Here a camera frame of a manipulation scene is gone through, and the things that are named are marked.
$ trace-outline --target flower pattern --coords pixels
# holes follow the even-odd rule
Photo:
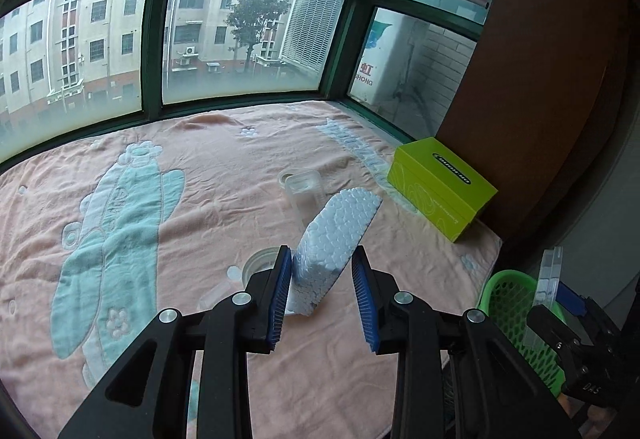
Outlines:
[[[157,158],[161,153],[162,147],[160,145],[154,145],[153,142],[131,143],[127,145],[125,151],[120,154],[118,164],[139,168],[148,165],[153,158]]]
[[[127,310],[111,308],[106,326],[114,340],[119,340],[123,335],[129,334],[130,328],[129,322],[127,321]]]
[[[255,138],[258,135],[258,133],[255,132],[254,127],[250,127],[248,129],[242,129],[240,131],[240,134],[241,136],[244,136],[246,138]]]

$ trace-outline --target chinese character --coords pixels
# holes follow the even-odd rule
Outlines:
[[[372,69],[373,69],[373,66],[369,64],[364,63],[360,66],[360,72],[363,74],[366,74],[367,76],[371,76]]]

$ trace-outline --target brick wall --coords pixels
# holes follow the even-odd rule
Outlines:
[[[393,103],[380,105],[378,112],[420,139],[435,136],[458,90],[476,42],[424,23],[424,29],[414,32],[413,44],[404,92]]]

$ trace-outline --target round container lid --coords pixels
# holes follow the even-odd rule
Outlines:
[[[254,273],[272,269],[278,258],[279,247],[265,247],[257,253],[254,253],[249,260],[246,261],[242,268],[242,285],[246,288],[249,279]]]

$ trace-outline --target white ventilation grille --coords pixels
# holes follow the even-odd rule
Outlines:
[[[319,74],[341,8],[342,0],[294,0],[282,42],[282,59]]]

